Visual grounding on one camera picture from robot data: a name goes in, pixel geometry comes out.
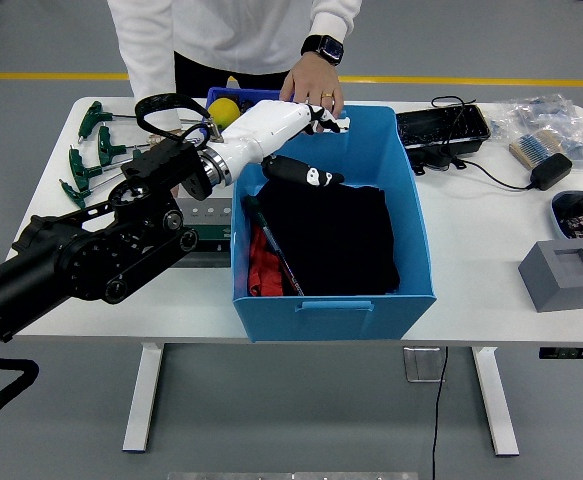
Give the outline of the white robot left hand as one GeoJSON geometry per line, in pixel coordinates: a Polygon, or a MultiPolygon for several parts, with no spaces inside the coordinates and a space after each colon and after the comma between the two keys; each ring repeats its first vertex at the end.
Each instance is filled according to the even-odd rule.
{"type": "Polygon", "coordinates": [[[230,185],[249,164],[262,166],[265,176],[298,184],[327,187],[344,182],[331,173],[277,153],[289,140],[318,123],[338,133],[340,127],[323,107],[279,100],[262,100],[231,123],[221,142],[210,142],[204,151],[213,186],[230,185]]]}

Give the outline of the person's left hand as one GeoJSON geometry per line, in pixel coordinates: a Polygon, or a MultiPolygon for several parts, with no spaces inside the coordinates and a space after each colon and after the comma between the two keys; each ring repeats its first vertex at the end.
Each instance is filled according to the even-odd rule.
{"type": "Polygon", "coordinates": [[[304,53],[291,68],[279,99],[321,106],[338,118],[344,97],[336,67],[315,52],[304,53]]]}

